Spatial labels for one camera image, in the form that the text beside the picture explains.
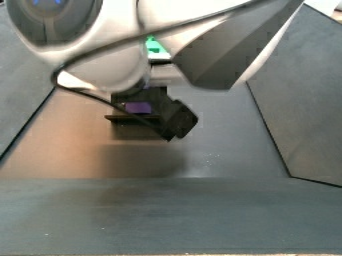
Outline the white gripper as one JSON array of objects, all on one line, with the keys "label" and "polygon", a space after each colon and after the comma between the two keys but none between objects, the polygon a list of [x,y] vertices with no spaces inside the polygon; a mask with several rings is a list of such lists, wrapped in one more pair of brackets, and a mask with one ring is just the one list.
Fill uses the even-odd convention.
[{"label": "white gripper", "polygon": [[222,18],[157,36],[190,84],[229,90],[304,0],[257,0]]}]

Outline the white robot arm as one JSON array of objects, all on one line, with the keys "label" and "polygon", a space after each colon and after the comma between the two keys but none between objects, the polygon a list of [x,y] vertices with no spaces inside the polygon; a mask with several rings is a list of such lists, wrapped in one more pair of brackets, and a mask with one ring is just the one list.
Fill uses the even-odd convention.
[{"label": "white robot arm", "polygon": [[151,80],[146,38],[190,84],[227,90],[305,0],[4,0],[27,48],[74,87],[110,93]]}]

